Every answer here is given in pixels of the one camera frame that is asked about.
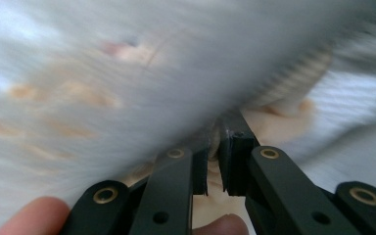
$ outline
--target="hand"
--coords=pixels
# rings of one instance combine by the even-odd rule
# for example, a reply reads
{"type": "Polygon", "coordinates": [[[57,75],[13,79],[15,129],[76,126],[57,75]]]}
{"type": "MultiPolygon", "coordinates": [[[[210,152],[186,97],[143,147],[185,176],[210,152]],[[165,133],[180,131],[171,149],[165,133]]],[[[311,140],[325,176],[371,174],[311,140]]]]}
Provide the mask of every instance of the hand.
{"type": "MultiPolygon", "coordinates": [[[[58,234],[70,209],[60,199],[38,198],[23,207],[0,228],[0,235],[58,234]]],[[[207,226],[194,229],[194,235],[248,235],[245,222],[235,214],[225,215],[207,226]]]]}

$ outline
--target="gold rivet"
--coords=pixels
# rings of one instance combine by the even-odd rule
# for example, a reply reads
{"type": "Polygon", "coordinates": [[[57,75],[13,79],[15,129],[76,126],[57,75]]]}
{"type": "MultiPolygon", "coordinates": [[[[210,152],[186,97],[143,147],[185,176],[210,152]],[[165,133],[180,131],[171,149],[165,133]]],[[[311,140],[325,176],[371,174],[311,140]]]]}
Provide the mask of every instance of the gold rivet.
{"type": "Polygon", "coordinates": [[[167,151],[166,154],[168,157],[173,158],[173,159],[179,159],[179,158],[184,157],[184,151],[180,149],[171,149],[167,151]]]}
{"type": "Polygon", "coordinates": [[[118,189],[106,187],[99,189],[93,196],[93,201],[97,204],[106,204],[113,201],[118,196],[118,189]]]}
{"type": "Polygon", "coordinates": [[[277,159],[279,158],[279,153],[277,151],[274,151],[272,149],[263,149],[260,151],[260,154],[268,159],[277,159]]]}
{"type": "Polygon", "coordinates": [[[369,190],[353,187],[352,189],[350,189],[350,194],[353,198],[366,205],[376,206],[376,194],[369,190]]]}

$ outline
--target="metal ring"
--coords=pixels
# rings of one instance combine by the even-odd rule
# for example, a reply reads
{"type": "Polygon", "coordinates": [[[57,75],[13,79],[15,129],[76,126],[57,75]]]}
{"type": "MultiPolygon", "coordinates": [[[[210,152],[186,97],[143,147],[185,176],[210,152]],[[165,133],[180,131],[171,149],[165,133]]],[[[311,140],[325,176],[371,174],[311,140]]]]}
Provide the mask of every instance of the metal ring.
{"type": "Polygon", "coordinates": [[[277,151],[272,150],[272,149],[262,149],[260,151],[260,154],[263,157],[268,158],[268,159],[277,159],[277,158],[279,158],[279,153],[277,153],[277,151]]]}
{"type": "Polygon", "coordinates": [[[352,189],[350,189],[350,194],[353,198],[357,199],[358,201],[366,205],[376,206],[376,194],[369,190],[358,188],[358,187],[353,187],[352,189]],[[366,199],[362,197],[361,195],[359,195],[359,193],[367,194],[368,196],[371,197],[371,199],[366,199]]]}
{"type": "Polygon", "coordinates": [[[118,196],[118,189],[115,187],[106,187],[99,189],[93,196],[93,201],[97,204],[106,204],[111,201],[113,201],[118,196]],[[110,195],[108,198],[102,197],[102,194],[105,192],[111,192],[112,195],[110,195]]]}
{"type": "Polygon", "coordinates": [[[167,151],[166,154],[168,157],[173,158],[173,159],[179,159],[179,158],[184,157],[185,155],[184,151],[181,149],[171,149],[167,151]]]}

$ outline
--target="skin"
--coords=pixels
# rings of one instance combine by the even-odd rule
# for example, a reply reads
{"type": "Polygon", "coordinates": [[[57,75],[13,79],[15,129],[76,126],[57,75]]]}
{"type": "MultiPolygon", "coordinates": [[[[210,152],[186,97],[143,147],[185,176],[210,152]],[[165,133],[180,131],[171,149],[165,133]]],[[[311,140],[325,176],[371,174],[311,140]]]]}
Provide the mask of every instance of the skin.
{"type": "MultiPolygon", "coordinates": [[[[0,235],[55,235],[60,232],[70,209],[53,197],[38,198],[16,213],[1,228],[0,235]]],[[[248,235],[246,223],[235,214],[225,215],[207,226],[193,230],[194,235],[248,235]]]]}

